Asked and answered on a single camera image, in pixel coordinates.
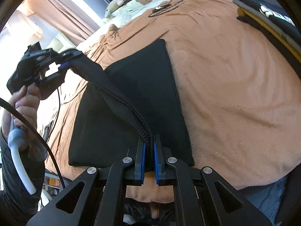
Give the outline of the person's left hand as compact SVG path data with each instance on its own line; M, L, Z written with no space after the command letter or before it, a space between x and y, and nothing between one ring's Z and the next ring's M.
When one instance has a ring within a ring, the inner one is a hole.
M41 94L36 84L28 87L22 86L17 92L12 94L8 103L14 107L25 119L34 127L37 127L37 110L40 104ZM2 115L2 134L4 141L7 142L10 132L10 122L13 120L17 127L21 127L23 123L15 116L11 115L7 110Z

